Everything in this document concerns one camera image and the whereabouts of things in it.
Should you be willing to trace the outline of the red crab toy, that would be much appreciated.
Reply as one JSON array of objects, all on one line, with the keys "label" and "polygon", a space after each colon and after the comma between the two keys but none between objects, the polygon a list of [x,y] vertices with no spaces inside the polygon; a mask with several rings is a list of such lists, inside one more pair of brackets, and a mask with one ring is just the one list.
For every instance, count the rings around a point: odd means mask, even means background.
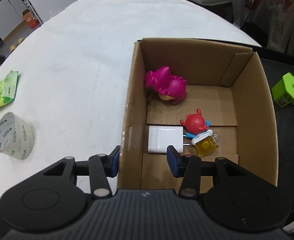
[{"label": "red crab toy", "polygon": [[186,129],[186,137],[193,139],[200,133],[206,132],[211,125],[209,120],[205,120],[199,108],[195,114],[187,114],[185,120],[180,120],[180,124]]}]

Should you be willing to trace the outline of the orange cardboard box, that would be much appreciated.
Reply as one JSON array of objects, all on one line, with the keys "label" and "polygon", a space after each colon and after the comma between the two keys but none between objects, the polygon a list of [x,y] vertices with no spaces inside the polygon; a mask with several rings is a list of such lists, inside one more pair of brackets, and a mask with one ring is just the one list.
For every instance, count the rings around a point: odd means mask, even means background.
[{"label": "orange cardboard box", "polygon": [[39,25],[39,20],[36,19],[29,9],[25,9],[22,12],[22,18],[31,29],[35,29]]}]

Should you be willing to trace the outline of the brown cardboard box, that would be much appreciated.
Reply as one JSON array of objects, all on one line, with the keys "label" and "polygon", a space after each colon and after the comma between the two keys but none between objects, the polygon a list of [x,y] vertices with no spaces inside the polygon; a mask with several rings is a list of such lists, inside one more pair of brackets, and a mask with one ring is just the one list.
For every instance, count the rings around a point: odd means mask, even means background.
[{"label": "brown cardboard box", "polygon": [[[172,105],[144,86],[144,76],[168,66],[187,81],[187,96]],[[278,182],[274,106],[256,49],[215,41],[144,38],[134,45],[123,121],[119,189],[178,189],[163,154],[148,152],[150,125],[178,126],[200,110],[221,136],[207,161],[226,157],[269,183]]]}]

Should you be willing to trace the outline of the green wet wipes pack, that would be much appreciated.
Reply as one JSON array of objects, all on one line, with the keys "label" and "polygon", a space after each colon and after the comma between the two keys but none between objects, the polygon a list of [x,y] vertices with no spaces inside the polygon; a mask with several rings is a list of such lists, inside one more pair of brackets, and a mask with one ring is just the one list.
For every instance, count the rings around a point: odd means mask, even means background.
[{"label": "green wet wipes pack", "polygon": [[0,107],[14,102],[17,91],[18,71],[10,71],[3,80],[0,80]]}]

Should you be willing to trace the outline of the magenta pig toy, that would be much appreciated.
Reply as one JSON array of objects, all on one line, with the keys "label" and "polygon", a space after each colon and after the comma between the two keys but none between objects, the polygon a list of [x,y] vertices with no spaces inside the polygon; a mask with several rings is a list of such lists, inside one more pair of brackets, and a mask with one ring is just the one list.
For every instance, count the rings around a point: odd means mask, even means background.
[{"label": "magenta pig toy", "polygon": [[171,74],[169,66],[163,66],[155,71],[149,70],[144,77],[145,87],[152,89],[164,101],[173,105],[180,103],[187,96],[187,80]]}]

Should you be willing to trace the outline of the white table cloth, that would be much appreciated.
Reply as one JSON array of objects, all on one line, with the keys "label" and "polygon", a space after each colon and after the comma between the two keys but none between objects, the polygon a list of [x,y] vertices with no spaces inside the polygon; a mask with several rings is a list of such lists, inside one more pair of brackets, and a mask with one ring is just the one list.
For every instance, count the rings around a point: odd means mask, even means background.
[{"label": "white table cloth", "polygon": [[31,33],[0,66],[19,73],[16,99],[0,108],[25,120],[31,154],[0,153],[0,197],[65,156],[86,160],[121,143],[134,43],[146,37],[256,45],[220,16],[186,0],[78,0]]}]

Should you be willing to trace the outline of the white power adapter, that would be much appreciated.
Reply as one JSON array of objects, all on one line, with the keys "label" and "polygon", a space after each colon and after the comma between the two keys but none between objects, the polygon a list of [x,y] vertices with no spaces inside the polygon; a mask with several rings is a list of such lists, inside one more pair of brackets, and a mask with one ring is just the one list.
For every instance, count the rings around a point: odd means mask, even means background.
[{"label": "white power adapter", "polygon": [[148,153],[166,154],[167,147],[174,146],[183,152],[184,132],[182,126],[149,126]]}]

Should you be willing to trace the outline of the green hexagonal box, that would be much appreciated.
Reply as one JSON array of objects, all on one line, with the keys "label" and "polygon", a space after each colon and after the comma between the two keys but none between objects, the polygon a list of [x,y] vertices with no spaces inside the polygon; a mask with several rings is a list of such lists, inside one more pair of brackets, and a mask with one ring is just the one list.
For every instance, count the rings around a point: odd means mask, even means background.
[{"label": "green hexagonal box", "polygon": [[272,87],[272,97],[280,107],[294,103],[294,76],[291,73],[283,75],[281,80]]}]

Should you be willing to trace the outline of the yellow beer mug toy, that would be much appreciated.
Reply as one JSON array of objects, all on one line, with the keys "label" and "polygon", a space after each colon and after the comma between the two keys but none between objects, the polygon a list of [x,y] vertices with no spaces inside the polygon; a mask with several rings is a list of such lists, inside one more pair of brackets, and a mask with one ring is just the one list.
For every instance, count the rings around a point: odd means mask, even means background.
[{"label": "yellow beer mug toy", "polygon": [[194,145],[198,156],[201,158],[216,151],[219,147],[220,141],[220,135],[213,132],[212,129],[208,129],[195,136],[191,140],[191,143]]}]

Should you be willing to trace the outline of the black tray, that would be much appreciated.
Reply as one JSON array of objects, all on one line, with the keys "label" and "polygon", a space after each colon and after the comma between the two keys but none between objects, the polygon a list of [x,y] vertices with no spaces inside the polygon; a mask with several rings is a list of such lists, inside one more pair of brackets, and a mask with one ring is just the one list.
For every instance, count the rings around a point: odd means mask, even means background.
[{"label": "black tray", "polygon": [[[236,42],[222,42],[256,49],[263,65],[268,86],[274,86],[286,73],[294,75],[294,58],[257,46]],[[294,106],[279,107],[273,100],[278,139],[277,186],[287,193],[294,213]]]}]

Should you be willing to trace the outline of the clear tape roll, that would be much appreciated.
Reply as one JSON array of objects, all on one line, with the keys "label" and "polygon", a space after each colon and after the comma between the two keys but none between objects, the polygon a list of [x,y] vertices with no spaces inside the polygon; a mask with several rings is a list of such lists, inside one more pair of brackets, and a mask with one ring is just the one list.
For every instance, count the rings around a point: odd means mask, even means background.
[{"label": "clear tape roll", "polygon": [[32,129],[20,117],[7,112],[0,120],[0,153],[18,160],[26,159],[34,146]]}]

